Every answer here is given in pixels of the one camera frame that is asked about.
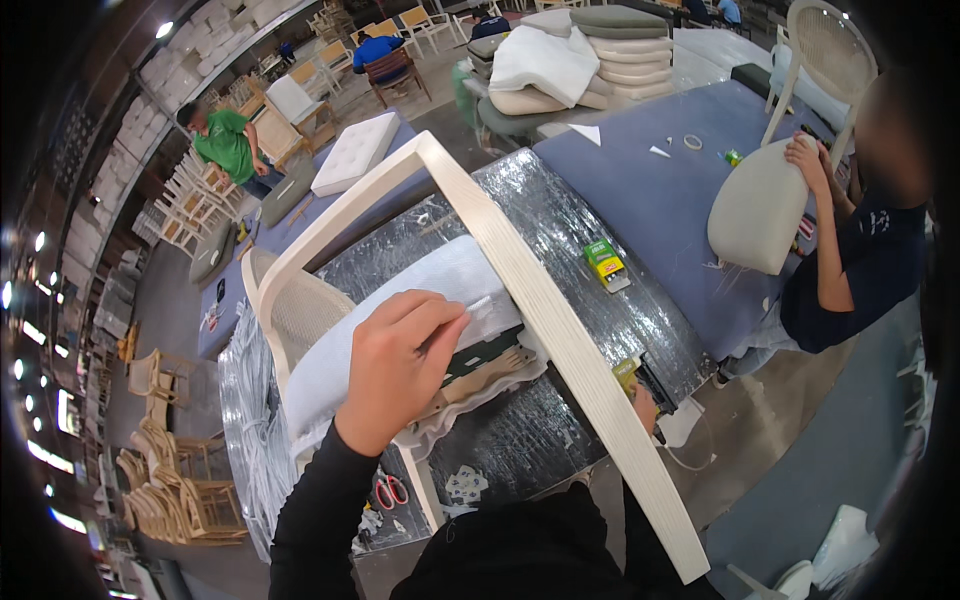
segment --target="green shirt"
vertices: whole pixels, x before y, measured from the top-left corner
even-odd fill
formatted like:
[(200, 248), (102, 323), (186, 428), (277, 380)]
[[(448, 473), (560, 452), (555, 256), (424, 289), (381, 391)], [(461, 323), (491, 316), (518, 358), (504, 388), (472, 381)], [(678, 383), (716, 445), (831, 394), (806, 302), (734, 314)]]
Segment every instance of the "green shirt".
[(247, 117), (224, 108), (206, 117), (207, 135), (193, 136), (193, 147), (204, 162), (216, 162), (239, 185), (253, 177), (250, 140), (243, 134)]

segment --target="black sleeve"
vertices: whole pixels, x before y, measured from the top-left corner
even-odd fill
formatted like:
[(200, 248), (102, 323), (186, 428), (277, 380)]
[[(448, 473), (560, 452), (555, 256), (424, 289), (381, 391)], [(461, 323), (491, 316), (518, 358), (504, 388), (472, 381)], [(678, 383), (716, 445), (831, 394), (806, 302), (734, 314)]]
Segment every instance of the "black sleeve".
[(280, 510), (270, 549), (270, 598), (356, 598), (350, 541), (379, 457), (357, 454), (336, 421)]

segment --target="person's hand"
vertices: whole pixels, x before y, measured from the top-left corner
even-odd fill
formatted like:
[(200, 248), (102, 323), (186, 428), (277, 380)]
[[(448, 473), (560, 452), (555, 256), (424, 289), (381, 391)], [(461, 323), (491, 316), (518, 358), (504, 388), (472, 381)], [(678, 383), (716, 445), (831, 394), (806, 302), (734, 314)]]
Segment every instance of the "person's hand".
[(806, 184), (813, 191), (813, 195), (819, 198), (830, 200), (830, 186), (827, 181), (827, 171), (820, 159), (820, 153), (809, 144), (800, 139), (803, 132), (793, 134), (793, 141), (786, 145), (783, 151), (783, 157), (790, 164), (800, 167), (800, 172), (804, 174)]
[(270, 173), (270, 169), (267, 168), (267, 165), (256, 156), (253, 158), (253, 170), (256, 171), (256, 174), (260, 177)]
[(460, 302), (409, 290), (360, 323), (353, 330), (347, 402), (334, 421), (344, 443), (365, 456), (383, 452), (440, 390), (469, 321)]
[(653, 435), (654, 423), (657, 422), (657, 404), (654, 402), (654, 397), (638, 383), (631, 385), (630, 388), (634, 391), (634, 411), (640, 417), (647, 435)]

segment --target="scissors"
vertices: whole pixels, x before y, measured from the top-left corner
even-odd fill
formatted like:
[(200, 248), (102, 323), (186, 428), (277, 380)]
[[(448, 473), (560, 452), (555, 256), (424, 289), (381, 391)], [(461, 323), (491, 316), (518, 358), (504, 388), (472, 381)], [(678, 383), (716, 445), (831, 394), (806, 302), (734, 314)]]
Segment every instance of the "scissors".
[(383, 472), (383, 467), (376, 468), (376, 487), (373, 489), (376, 495), (376, 501), (384, 510), (390, 511), (397, 504), (406, 504), (410, 496), (407, 494), (407, 488), (403, 483), (394, 477)]

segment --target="dark hair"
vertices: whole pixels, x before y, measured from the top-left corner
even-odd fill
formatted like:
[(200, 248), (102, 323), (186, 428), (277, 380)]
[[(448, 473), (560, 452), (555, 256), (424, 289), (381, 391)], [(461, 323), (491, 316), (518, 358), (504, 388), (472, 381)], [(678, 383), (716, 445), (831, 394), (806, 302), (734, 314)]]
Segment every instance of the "dark hair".
[(186, 103), (183, 105), (183, 108), (177, 111), (177, 123), (179, 123), (181, 127), (186, 127), (190, 119), (193, 118), (193, 115), (197, 114), (197, 110), (199, 109), (200, 107), (196, 102)]

